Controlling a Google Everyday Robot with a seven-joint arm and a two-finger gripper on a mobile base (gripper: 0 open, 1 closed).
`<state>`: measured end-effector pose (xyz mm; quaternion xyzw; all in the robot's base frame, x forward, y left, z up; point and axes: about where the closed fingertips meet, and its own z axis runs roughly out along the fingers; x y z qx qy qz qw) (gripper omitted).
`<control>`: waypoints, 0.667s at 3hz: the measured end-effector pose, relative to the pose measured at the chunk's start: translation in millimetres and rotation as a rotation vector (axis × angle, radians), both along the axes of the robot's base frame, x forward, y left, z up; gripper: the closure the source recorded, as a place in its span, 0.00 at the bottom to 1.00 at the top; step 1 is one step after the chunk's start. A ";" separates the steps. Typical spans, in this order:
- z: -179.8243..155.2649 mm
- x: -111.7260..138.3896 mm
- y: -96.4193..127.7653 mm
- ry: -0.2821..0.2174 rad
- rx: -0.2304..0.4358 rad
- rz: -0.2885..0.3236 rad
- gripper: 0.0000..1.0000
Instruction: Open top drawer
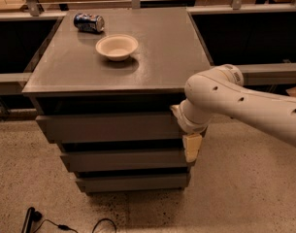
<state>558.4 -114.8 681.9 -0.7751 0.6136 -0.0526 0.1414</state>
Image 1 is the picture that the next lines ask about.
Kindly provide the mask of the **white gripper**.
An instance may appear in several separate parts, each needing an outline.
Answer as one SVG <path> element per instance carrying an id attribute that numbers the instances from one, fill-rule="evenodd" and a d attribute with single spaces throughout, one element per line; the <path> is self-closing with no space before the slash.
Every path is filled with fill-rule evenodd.
<path id="1" fill-rule="evenodd" d="M 200 135 L 203 133 L 208 124 L 191 122 L 182 112 L 182 108 L 179 105 L 171 105 L 170 110 L 177 118 L 180 128 L 189 135 L 182 136 L 182 143 L 184 148 L 185 160 L 191 163 L 197 159 L 198 152 L 202 145 L 203 137 Z"/>

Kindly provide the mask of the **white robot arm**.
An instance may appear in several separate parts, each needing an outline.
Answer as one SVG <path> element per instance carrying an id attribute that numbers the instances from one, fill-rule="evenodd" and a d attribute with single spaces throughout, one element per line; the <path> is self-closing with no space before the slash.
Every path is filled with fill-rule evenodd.
<path id="1" fill-rule="evenodd" d="M 185 99 L 171 110 L 184 132 L 185 159 L 197 159 L 202 133 L 213 115 L 237 119 L 296 147 L 296 97 L 244 87 L 238 67 L 225 64 L 191 76 L 184 86 Z"/>

